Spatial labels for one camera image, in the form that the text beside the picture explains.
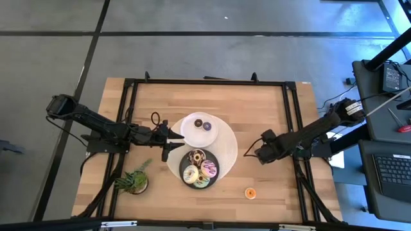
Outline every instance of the white plate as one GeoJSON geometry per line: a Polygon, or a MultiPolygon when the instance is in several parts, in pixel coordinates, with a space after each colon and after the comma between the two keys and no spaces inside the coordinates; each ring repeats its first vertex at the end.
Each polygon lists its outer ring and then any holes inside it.
{"type": "Polygon", "coordinates": [[[214,118],[204,112],[195,112],[187,115],[181,122],[180,134],[184,136],[184,142],[194,148],[204,148],[212,144],[218,135],[218,123],[214,118]],[[203,123],[211,124],[211,130],[205,131],[202,127],[194,126],[194,121],[201,119],[203,123]]]}

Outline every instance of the orange toy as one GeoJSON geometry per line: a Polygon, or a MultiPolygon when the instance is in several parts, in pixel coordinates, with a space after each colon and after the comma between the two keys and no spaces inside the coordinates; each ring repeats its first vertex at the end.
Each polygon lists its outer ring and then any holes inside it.
{"type": "Polygon", "coordinates": [[[247,188],[244,192],[245,197],[249,200],[254,199],[257,196],[257,192],[253,188],[247,188]]]}

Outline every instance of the gray floor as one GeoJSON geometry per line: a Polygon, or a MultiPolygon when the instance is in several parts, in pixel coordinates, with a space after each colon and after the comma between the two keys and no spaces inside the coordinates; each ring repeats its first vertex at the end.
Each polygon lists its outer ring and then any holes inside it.
{"type": "MultiPolygon", "coordinates": [[[[409,23],[396,0],[386,0],[400,32],[409,23]]],[[[93,31],[102,0],[2,0],[0,30],[93,31]]],[[[103,31],[390,31],[376,3],[318,0],[112,1],[103,31]]],[[[60,131],[45,107],[54,94],[72,94],[90,37],[0,37],[0,139],[26,153],[0,156],[0,223],[27,221],[60,131]]],[[[100,37],[81,103],[98,108],[107,77],[310,81],[317,105],[347,89],[351,62],[372,58],[391,40],[312,37],[100,37]]],[[[402,53],[392,57],[405,61],[402,53]]],[[[352,90],[347,97],[358,98],[352,90]]],[[[75,134],[88,133],[74,125],[75,134]]],[[[85,149],[69,138],[45,219],[68,218],[85,149]]],[[[353,225],[411,229],[360,212],[359,186],[337,184],[344,220],[353,225]]]]}

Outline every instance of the wooden tabletop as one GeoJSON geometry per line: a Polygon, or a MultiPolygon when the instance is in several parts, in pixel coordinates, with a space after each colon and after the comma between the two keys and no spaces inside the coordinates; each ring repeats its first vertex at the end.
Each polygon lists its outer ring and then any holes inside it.
{"type": "MultiPolygon", "coordinates": [[[[123,78],[107,79],[99,114],[116,119],[123,82],[123,78]]],[[[297,93],[303,123],[307,125],[318,118],[311,84],[297,83],[297,93]]],[[[288,95],[294,129],[297,129],[291,92],[288,95]]],[[[146,169],[150,185],[140,195],[120,194],[115,218],[271,223],[302,221],[291,157],[264,166],[257,159],[243,157],[247,148],[265,130],[271,128],[277,135],[288,131],[280,87],[139,84],[132,122],[153,128],[150,116],[154,111],[161,115],[161,119],[168,119],[170,127],[193,112],[206,112],[224,120],[237,138],[236,163],[212,187],[194,190],[184,185],[171,173],[167,164],[161,162],[160,148],[132,146],[126,155],[123,170],[133,171],[148,158],[153,158],[146,169]],[[255,188],[256,199],[244,197],[244,190],[248,187],[255,188]]],[[[255,148],[260,146],[261,143],[257,143],[255,148]]],[[[97,154],[85,164],[73,215],[81,213],[100,190],[107,156],[97,154]]],[[[311,168],[316,192],[334,216],[342,219],[330,167],[322,159],[314,158],[311,168]]],[[[104,215],[108,214],[111,190],[105,202],[104,215]]],[[[305,198],[309,217],[313,219],[307,193],[305,198]]]]}

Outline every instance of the donut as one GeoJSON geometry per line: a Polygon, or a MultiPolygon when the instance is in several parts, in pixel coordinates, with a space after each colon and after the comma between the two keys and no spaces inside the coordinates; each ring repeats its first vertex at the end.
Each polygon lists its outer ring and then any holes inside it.
{"type": "Polygon", "coordinates": [[[204,176],[203,173],[200,173],[198,175],[197,180],[194,182],[194,186],[198,187],[198,188],[204,188],[205,186],[208,185],[208,183],[210,182],[210,178],[204,176]]]}
{"type": "Polygon", "coordinates": [[[201,172],[204,176],[213,178],[217,175],[217,167],[211,160],[205,160],[201,163],[201,172]]]}
{"type": "Polygon", "coordinates": [[[208,123],[208,122],[204,122],[203,123],[203,129],[205,130],[205,131],[209,131],[209,130],[211,130],[211,123],[208,123]]]}
{"type": "Polygon", "coordinates": [[[257,196],[257,192],[253,188],[247,188],[244,192],[244,195],[247,199],[252,200],[257,196]]]}
{"type": "Polygon", "coordinates": [[[185,168],[184,172],[182,173],[182,178],[184,182],[187,184],[194,183],[198,178],[198,169],[194,165],[190,165],[185,168]]]}
{"type": "Polygon", "coordinates": [[[188,160],[190,164],[195,165],[196,167],[201,167],[201,163],[206,159],[206,154],[203,150],[195,149],[191,150],[188,154],[188,160]]]}
{"type": "Polygon", "coordinates": [[[195,126],[196,128],[201,128],[202,125],[203,125],[203,121],[202,121],[201,119],[196,119],[196,120],[194,121],[194,126],[195,126]]]}

